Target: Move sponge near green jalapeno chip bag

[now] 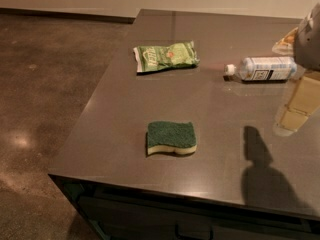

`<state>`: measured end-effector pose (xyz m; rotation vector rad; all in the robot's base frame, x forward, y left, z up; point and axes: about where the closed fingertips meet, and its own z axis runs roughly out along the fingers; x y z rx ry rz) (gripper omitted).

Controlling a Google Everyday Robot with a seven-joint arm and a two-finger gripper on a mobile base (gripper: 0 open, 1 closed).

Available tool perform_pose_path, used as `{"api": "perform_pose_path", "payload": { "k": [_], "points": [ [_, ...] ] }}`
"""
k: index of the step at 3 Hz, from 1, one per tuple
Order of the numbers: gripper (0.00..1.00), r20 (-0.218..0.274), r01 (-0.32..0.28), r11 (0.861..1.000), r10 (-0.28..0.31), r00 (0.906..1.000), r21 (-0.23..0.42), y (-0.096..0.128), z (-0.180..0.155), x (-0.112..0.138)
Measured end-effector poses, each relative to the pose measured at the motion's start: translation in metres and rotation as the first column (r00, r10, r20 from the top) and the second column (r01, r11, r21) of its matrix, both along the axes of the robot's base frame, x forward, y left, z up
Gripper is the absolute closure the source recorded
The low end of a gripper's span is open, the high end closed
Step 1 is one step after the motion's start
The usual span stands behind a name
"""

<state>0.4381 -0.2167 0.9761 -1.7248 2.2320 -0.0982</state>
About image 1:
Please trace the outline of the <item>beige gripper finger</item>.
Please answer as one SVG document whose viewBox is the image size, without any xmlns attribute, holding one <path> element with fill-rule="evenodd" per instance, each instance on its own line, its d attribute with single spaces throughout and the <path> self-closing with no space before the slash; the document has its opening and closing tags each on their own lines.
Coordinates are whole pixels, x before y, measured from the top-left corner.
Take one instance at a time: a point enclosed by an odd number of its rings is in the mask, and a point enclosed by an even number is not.
<svg viewBox="0 0 320 240">
<path fill-rule="evenodd" d="M 289 82 L 284 104 L 279 107 L 273 130 L 279 136 L 297 132 L 320 108 L 320 72 L 306 71 Z"/>
</svg>

